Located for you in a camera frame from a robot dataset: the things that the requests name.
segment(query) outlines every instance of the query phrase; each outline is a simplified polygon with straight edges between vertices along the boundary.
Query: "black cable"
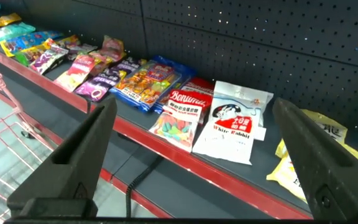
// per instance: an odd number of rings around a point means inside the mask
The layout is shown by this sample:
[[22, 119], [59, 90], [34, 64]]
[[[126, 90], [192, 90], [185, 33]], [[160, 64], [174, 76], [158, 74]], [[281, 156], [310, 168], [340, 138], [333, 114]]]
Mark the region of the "black cable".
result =
[[126, 207], [127, 207], [127, 218], [131, 217], [131, 193], [132, 190], [135, 189], [163, 160], [162, 156], [157, 156], [153, 163], [146, 168], [140, 175], [138, 175], [132, 183], [128, 185], [127, 192], [126, 192]]

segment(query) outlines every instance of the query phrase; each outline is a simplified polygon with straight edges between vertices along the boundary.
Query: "red label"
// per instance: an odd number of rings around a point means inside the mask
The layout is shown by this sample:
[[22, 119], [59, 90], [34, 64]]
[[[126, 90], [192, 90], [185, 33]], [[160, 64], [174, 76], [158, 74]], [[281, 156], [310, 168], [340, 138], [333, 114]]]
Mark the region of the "red label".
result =
[[250, 133], [252, 129], [252, 119], [249, 116], [237, 116], [236, 118], [218, 120], [215, 124], [227, 129], [245, 131], [247, 133]]
[[169, 99], [177, 103], [201, 106], [203, 109], [209, 107], [212, 102], [212, 96], [185, 90], [172, 90]]

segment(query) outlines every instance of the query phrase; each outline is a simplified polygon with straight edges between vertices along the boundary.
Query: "yellow snack bag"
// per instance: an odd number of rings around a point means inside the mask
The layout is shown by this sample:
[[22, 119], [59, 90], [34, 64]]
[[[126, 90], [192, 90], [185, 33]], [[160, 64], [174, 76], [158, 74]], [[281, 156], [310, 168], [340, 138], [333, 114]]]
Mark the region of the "yellow snack bag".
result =
[[0, 26], [6, 26], [8, 24], [11, 24], [13, 22], [17, 22], [22, 20], [22, 18], [17, 15], [16, 13], [12, 13], [8, 16], [1, 16], [0, 17]]
[[[358, 151], [348, 146], [345, 143], [340, 143], [346, 150], [348, 150], [354, 157], [358, 159]], [[302, 199], [307, 203], [305, 195], [302, 191], [301, 185], [299, 183], [298, 176], [296, 175], [295, 169], [291, 162], [288, 151], [285, 147], [284, 141], [281, 140], [278, 144], [277, 149], [284, 149], [284, 155], [278, 164], [278, 166], [273, 170], [271, 174], [266, 176], [266, 180], [275, 180], [281, 186], [285, 187], [291, 193], [293, 193], [298, 198]]]
[[[333, 139], [335, 139], [341, 145], [345, 145], [345, 138], [346, 138], [346, 134], [347, 134], [346, 127], [344, 127], [343, 125], [339, 124], [335, 120], [333, 120], [321, 113], [317, 113], [317, 112], [310, 111], [310, 110], [302, 110], [302, 111], [310, 119], [315, 121], [319, 127], [323, 128]], [[281, 141], [280, 144], [277, 146], [275, 155], [282, 158], [286, 151], [287, 151], [287, 149], [284, 146], [284, 142]]]
[[303, 193], [301, 184], [288, 153], [283, 155], [283, 158], [276, 169], [274, 169], [271, 174], [266, 176], [266, 180], [277, 181], [281, 186], [285, 187], [292, 194], [307, 203], [305, 194]]

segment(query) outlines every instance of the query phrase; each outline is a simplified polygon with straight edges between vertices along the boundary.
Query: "product label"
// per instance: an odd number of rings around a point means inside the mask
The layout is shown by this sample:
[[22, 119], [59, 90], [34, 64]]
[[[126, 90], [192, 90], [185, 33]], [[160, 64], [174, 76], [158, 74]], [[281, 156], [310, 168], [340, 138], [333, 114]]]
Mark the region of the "product label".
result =
[[140, 99], [142, 98], [140, 95], [138, 95], [137, 93], [133, 92], [131, 89], [129, 88], [124, 88], [122, 90], [122, 93], [127, 95], [129, 98], [133, 99], [136, 102], [139, 102]]
[[211, 97], [201, 93], [173, 90], [163, 108], [185, 121], [198, 121], [201, 113], [211, 104]]

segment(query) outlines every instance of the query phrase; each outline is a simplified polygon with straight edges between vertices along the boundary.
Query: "red shelf edge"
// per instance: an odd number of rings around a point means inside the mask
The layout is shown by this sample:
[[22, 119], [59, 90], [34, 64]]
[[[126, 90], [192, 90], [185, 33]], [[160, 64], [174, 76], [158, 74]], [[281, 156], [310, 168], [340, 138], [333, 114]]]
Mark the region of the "red shelf edge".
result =
[[[2, 53], [0, 53], [0, 63], [86, 113], [86, 101], [80, 96], [65, 91], [48, 78], [36, 74], [31, 69], [8, 58]], [[280, 199], [270, 196], [221, 170], [215, 169], [191, 154], [172, 146], [163, 139], [157, 138], [152, 133], [132, 124], [130, 121], [117, 117], [114, 123], [114, 130], [252, 205], [256, 209], [265, 212], [271, 217], [277, 219], [312, 219], [309, 214], [297, 210], [295, 207], [286, 204]]]

